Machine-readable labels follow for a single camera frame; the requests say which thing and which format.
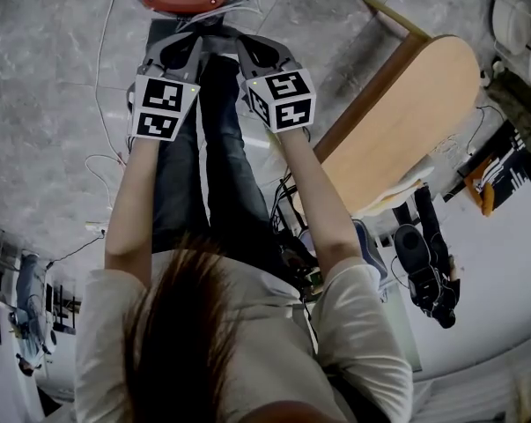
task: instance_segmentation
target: wooden chair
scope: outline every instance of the wooden chair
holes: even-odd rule
[[[376,201],[454,133],[480,85],[465,41],[432,38],[383,3],[365,3],[409,33],[314,148],[351,214]]]

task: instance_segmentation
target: gray tile floor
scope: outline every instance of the gray tile floor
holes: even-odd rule
[[[482,66],[490,65],[489,0],[384,1],[428,33],[459,35],[475,49]],[[45,258],[78,248],[92,238],[85,222],[109,217],[105,190],[84,166],[87,155],[110,154],[93,92],[109,2],[0,0],[0,227],[19,246]],[[397,30],[374,19],[362,0],[262,0],[262,7],[262,17],[238,11],[226,20],[285,43],[311,71],[319,94],[313,127],[317,141],[398,45]],[[125,152],[127,131],[124,90],[142,59],[153,17],[135,0],[115,0],[107,26],[98,97],[120,152]],[[473,112],[433,154],[434,190],[445,189],[454,179],[479,115]],[[247,137],[267,140],[243,104],[240,123]],[[475,144],[499,124],[494,114],[487,115]],[[254,145],[247,154],[270,198],[271,181],[284,171],[283,162]],[[91,165],[108,179],[114,196],[122,171],[104,159]],[[97,243],[60,263],[55,273],[79,278],[101,261],[102,245]]]

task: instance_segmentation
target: white cable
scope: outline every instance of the white cable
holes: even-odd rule
[[[87,168],[87,171],[89,171],[91,174],[93,174],[95,177],[97,177],[102,183],[103,185],[105,185],[105,189],[107,190],[107,201],[108,201],[108,209],[109,210],[113,210],[114,206],[113,206],[113,202],[110,200],[110,189],[108,188],[108,184],[105,182],[105,179],[103,179],[99,174],[97,174],[96,172],[94,172],[90,167],[89,167],[89,164],[88,164],[88,161],[90,159],[107,159],[107,160],[111,160],[111,161],[114,161],[115,163],[119,164],[119,161],[114,159],[113,157],[109,157],[108,155],[102,155],[100,153],[95,153],[93,155],[89,155],[86,159],[85,159],[85,167]]]
[[[95,103],[97,105],[97,110],[99,111],[101,125],[105,132],[105,136],[107,137],[108,146],[110,147],[110,150],[113,152],[116,158],[110,157],[109,155],[103,155],[103,154],[97,154],[97,153],[93,155],[89,155],[87,158],[85,158],[85,167],[87,168],[87,171],[89,171],[91,174],[97,177],[97,179],[99,179],[103,183],[103,185],[105,185],[105,190],[107,191],[108,209],[111,211],[113,210],[113,203],[110,198],[110,189],[107,185],[107,182],[105,182],[105,180],[99,174],[94,172],[89,167],[88,161],[93,158],[108,159],[108,160],[114,161],[117,165],[119,165],[122,168],[122,170],[124,169],[124,166],[126,165],[126,162],[122,159],[121,155],[113,147],[113,143],[110,140],[110,136],[108,135],[107,123],[105,122],[105,117],[103,116],[103,112],[100,109],[99,98],[97,97],[97,91],[99,90],[100,54],[102,52],[103,44],[105,42],[105,35],[107,34],[108,19],[110,18],[110,14],[113,10],[113,6],[114,6],[114,0],[110,0],[110,4],[108,6],[108,11],[107,11],[107,16],[105,17],[105,25],[103,26],[103,31],[100,36],[99,52],[97,53],[97,69],[95,72],[95,86],[94,86],[93,92],[94,92],[94,97],[95,97]]]
[[[249,6],[240,6],[241,4],[242,2],[237,2],[235,4],[228,4],[226,6],[217,8],[216,10],[207,11],[207,12],[203,12],[202,14],[198,14],[194,16],[187,24],[179,28],[177,30],[177,33],[182,32],[185,28],[187,28],[190,25],[193,25],[196,22],[200,22],[201,20],[205,20],[213,16],[217,16],[218,14],[226,14],[227,12],[230,12],[230,11],[251,11],[251,12],[255,12],[256,14],[259,14],[260,16],[263,15],[262,0],[257,0],[257,8],[251,8]]]

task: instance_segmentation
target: cable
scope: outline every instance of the cable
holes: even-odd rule
[[[308,138],[308,143],[310,143],[310,140],[312,139],[310,130],[308,129],[308,127],[303,127],[302,130],[306,133],[306,137]]]
[[[392,259],[392,262],[390,262],[390,272],[392,272],[392,275],[395,277],[395,279],[398,281],[398,283],[403,286],[404,288],[408,288],[408,286],[405,286],[400,279],[398,279],[398,276],[396,276],[395,270],[393,270],[393,265],[395,264],[395,260],[398,258],[398,256],[395,256],[395,258]]]
[[[110,200],[110,189],[108,188],[108,184],[107,182],[105,182],[105,179],[103,179],[99,174],[97,174],[96,172],[94,172],[90,167],[89,167],[89,164],[88,164],[88,161],[90,159],[107,159],[107,160],[111,160],[111,161],[115,161],[117,164],[120,165],[120,163],[118,162],[118,160],[114,159],[113,157],[109,157],[108,155],[103,155],[103,154],[100,154],[100,153],[94,153],[93,155],[89,155],[86,159],[85,159],[85,167],[87,168],[87,171],[89,171],[91,174],[93,174],[95,177],[97,177],[103,185],[105,185],[105,190],[107,191],[107,201],[108,201],[108,210],[113,210],[114,208],[114,205],[112,203],[112,201]]]
[[[283,194],[283,186],[289,181],[289,179],[292,177],[292,174],[290,172],[288,172],[288,168],[286,169],[286,173],[284,175],[284,178],[281,180],[281,183],[279,184],[279,186],[277,187],[277,190],[275,191],[275,199],[273,200],[273,206],[271,207],[272,210],[271,210],[271,219],[273,218],[273,215],[276,214],[276,210],[277,210],[277,206],[279,204],[279,201],[283,198],[282,194]],[[289,190],[291,189],[296,189],[296,186],[293,185],[292,187],[289,188]]]
[[[480,123],[478,124],[478,127],[476,127],[476,130],[475,130],[475,133],[473,134],[472,137],[470,137],[470,140],[468,141],[467,143],[467,148],[466,148],[466,152],[467,152],[467,155],[472,157],[472,154],[468,153],[468,148],[470,147],[470,143],[473,142],[473,139],[475,139],[475,136],[476,136],[476,133],[478,133],[478,131],[480,130],[480,128],[483,126],[483,122],[484,122],[484,117],[486,116],[486,112],[484,111],[486,108],[492,108],[494,111],[496,111],[500,117],[502,118],[502,122],[504,121],[504,116],[502,115],[502,113],[500,113],[498,111],[497,108],[494,108],[492,105],[484,105],[483,107],[476,107],[477,109],[481,110],[482,113],[483,113],[483,117],[482,119],[480,120]]]
[[[103,131],[105,132],[105,136],[107,137],[108,147],[110,147],[110,150],[112,151],[112,153],[115,155],[116,158],[111,157],[109,155],[103,155],[103,154],[93,154],[93,155],[89,155],[87,158],[85,158],[85,167],[87,168],[87,170],[91,174],[93,174],[95,177],[97,177],[97,179],[99,179],[103,183],[103,185],[105,185],[105,190],[107,191],[107,201],[108,201],[108,209],[109,210],[113,209],[113,204],[112,204],[111,199],[110,199],[110,189],[108,188],[107,182],[105,182],[105,180],[99,174],[95,173],[89,167],[88,162],[92,158],[104,158],[104,159],[109,159],[109,160],[112,160],[112,161],[116,162],[116,164],[118,164],[121,167],[122,170],[126,166],[126,162],[122,159],[122,156],[116,151],[116,149],[113,146],[112,141],[110,140],[110,136],[108,135],[107,123],[105,122],[105,117],[103,116],[103,112],[100,109],[99,97],[97,96],[97,92],[99,90],[100,54],[102,52],[103,45],[105,43],[105,36],[107,34],[108,20],[110,18],[111,12],[113,10],[113,6],[114,6],[114,0],[110,0],[110,4],[108,6],[108,11],[107,11],[107,16],[105,17],[105,24],[103,26],[103,30],[102,30],[102,33],[101,33],[101,36],[100,36],[99,52],[97,53],[97,69],[96,69],[96,72],[95,72],[95,86],[94,86],[93,92],[94,92],[94,97],[95,97],[95,104],[97,105],[97,110],[99,111],[100,122],[101,122],[101,125],[103,127]]]
[[[194,16],[188,23],[178,28],[177,33],[182,32],[185,28],[195,24],[196,22],[200,22],[202,20],[211,18],[213,16],[217,16],[220,14],[226,14],[227,12],[230,12],[230,11],[251,11],[251,12],[255,12],[256,14],[259,14],[260,16],[263,15],[262,0],[257,0],[257,8],[251,8],[249,6],[241,6],[242,4],[244,4],[244,2],[237,2],[235,4],[227,4],[225,6],[221,6],[220,8],[217,8],[216,10],[207,11],[207,12],[203,12],[202,14],[198,14]]]
[[[91,246],[94,242],[98,241],[98,240],[102,240],[105,238],[105,231],[104,230],[101,230],[100,231],[100,235],[95,238],[94,240],[91,240],[89,242],[87,242],[86,244],[84,244],[81,248],[77,249],[77,250],[74,250],[73,252],[71,252],[70,254],[68,254],[67,256],[63,256],[62,258],[56,258],[56,260],[52,260],[50,263],[48,263],[48,265],[46,266],[46,271],[48,271],[52,266],[54,266],[54,263],[56,262],[61,262],[62,260],[65,260],[66,258],[68,257],[71,257],[73,256],[74,254],[76,254],[77,252],[85,249],[87,246]]]

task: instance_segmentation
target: black and white marker cube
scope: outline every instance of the black and white marker cube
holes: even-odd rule
[[[246,86],[251,109],[273,133],[313,123],[316,92],[308,70],[252,78]]]
[[[174,141],[201,87],[136,76],[132,136]]]

